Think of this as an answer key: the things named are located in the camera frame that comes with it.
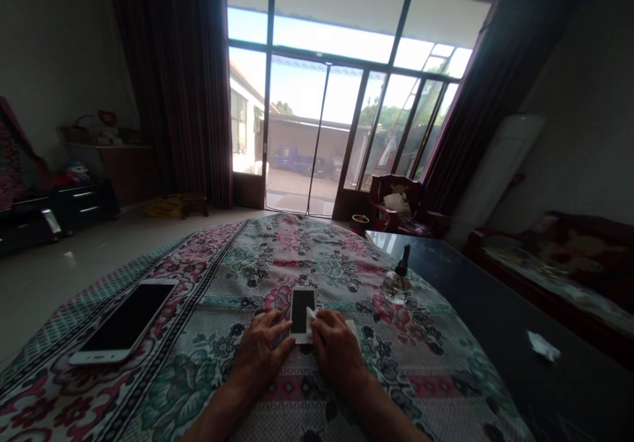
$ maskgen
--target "truck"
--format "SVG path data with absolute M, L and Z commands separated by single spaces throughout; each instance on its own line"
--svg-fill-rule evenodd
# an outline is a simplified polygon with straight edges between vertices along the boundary
M 280 147 L 273 160 L 273 168 L 293 171 L 301 174 L 312 173 L 312 156 L 302 156 L 296 147 Z M 315 159 L 315 176 L 323 176 L 326 171 L 326 160 L 323 158 Z

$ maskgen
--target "floor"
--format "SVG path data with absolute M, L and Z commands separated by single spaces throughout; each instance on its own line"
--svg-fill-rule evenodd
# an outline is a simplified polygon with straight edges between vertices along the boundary
M 185 221 L 147 217 L 141 210 L 78 232 L 57 244 L 0 258 L 0 370 L 56 308 L 103 275 L 156 247 L 213 225 L 270 211 L 210 209 Z
M 306 212 L 310 191 L 310 213 L 332 216 L 339 181 L 271 168 L 267 175 L 266 206 L 281 211 Z

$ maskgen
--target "doormat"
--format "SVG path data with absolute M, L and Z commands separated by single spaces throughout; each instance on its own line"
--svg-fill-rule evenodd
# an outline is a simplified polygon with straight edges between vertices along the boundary
M 306 212 L 307 204 L 308 196 L 302 196 L 301 194 L 287 194 L 275 204 L 275 207 L 283 207 L 284 209 L 291 209 L 293 211 L 304 213 Z M 324 202 L 321 199 L 311 198 L 310 213 L 323 214 Z

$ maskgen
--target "hand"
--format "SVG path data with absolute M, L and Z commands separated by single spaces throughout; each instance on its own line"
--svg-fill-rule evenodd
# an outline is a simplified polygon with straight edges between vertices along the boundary
M 273 342 L 291 327 L 290 321 L 273 324 L 281 313 L 273 310 L 256 315 L 233 360 L 227 384 L 236 387 L 250 402 L 266 389 L 295 345 L 294 338 L 286 338 L 273 348 Z
M 335 391 L 350 400 L 358 396 L 372 379 L 365 367 L 359 343 L 333 310 L 319 310 L 311 324 L 319 368 Z

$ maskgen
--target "black phone screen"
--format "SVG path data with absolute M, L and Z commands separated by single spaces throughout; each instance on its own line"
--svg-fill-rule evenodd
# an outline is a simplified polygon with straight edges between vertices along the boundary
M 291 333 L 306 333 L 306 307 L 315 309 L 315 290 L 293 292 L 291 307 Z
M 79 351 L 132 348 L 175 285 L 138 285 Z

